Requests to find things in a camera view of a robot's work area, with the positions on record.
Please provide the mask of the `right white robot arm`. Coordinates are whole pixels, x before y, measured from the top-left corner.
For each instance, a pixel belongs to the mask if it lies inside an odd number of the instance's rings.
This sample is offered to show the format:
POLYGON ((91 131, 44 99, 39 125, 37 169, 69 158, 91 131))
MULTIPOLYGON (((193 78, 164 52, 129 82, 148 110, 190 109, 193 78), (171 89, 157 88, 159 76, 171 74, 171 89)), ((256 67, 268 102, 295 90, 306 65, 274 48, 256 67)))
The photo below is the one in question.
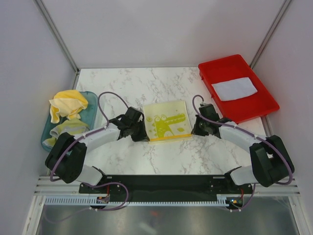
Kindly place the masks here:
POLYGON ((196 111, 192 134, 215 136, 233 143, 249 154, 250 165, 228 171, 224 189, 235 193, 245 184, 289 185, 293 180, 294 165, 282 139, 277 135, 259 136, 228 118, 220 118, 212 104, 201 104, 196 111))

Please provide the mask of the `green frog pattern towel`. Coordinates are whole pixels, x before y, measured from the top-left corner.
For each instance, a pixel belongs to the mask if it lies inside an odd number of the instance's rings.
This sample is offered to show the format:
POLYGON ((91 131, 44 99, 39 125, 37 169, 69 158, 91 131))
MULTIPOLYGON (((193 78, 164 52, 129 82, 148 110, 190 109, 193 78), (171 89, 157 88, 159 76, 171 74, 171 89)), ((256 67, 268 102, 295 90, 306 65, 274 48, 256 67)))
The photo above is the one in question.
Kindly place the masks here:
POLYGON ((176 141, 192 136, 184 100, 145 105, 143 113, 150 143, 176 141))

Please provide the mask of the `yellow towel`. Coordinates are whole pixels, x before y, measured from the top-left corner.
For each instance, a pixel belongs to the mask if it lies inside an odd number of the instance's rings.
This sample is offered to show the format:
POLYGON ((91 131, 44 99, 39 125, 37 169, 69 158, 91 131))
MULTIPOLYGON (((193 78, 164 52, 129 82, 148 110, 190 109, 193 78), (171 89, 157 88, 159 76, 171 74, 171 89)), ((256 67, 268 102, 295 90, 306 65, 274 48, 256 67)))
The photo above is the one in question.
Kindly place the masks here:
POLYGON ((61 118, 81 119, 80 112, 88 107, 87 99, 77 90, 66 90, 55 94, 49 100, 51 123, 59 123, 61 118))

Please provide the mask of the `light blue towel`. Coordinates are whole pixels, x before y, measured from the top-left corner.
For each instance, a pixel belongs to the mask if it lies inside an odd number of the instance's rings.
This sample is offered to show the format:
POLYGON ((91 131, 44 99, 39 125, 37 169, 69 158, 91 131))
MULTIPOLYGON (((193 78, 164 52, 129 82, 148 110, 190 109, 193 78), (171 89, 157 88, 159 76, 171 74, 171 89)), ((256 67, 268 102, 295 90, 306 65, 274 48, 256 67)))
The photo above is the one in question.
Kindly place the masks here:
POLYGON ((212 87, 221 101, 233 101, 258 92, 249 77, 215 83, 212 87))

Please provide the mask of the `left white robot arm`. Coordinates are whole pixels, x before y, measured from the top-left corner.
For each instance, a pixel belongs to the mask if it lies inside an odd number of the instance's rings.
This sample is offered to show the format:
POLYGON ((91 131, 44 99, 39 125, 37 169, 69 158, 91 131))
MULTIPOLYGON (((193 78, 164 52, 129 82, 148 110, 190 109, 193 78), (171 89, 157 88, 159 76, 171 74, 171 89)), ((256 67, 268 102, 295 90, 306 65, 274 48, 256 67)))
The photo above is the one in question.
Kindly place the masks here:
POLYGON ((61 134, 45 161, 45 166, 51 171, 50 180, 62 180, 67 184, 77 181, 90 185, 96 193, 104 192, 107 187, 104 173, 94 166, 86 165, 86 155, 128 136, 134 142, 150 140, 145 129, 144 114, 134 107, 110 119, 108 126, 76 135, 68 132, 61 134))

